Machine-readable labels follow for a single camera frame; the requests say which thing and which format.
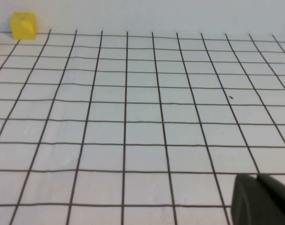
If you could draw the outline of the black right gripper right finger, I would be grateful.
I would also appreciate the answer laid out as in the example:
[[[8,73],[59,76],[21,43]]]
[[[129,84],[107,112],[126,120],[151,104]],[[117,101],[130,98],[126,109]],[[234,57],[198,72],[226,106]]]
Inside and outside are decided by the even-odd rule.
[[[258,175],[258,181],[279,207],[285,207],[285,185],[269,175]]]

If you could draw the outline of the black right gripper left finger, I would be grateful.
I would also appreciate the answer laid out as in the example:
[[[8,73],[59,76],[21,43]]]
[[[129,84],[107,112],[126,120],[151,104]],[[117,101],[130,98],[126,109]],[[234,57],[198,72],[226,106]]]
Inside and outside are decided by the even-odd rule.
[[[279,207],[256,178],[235,178],[231,216],[234,225],[285,225],[285,207]]]

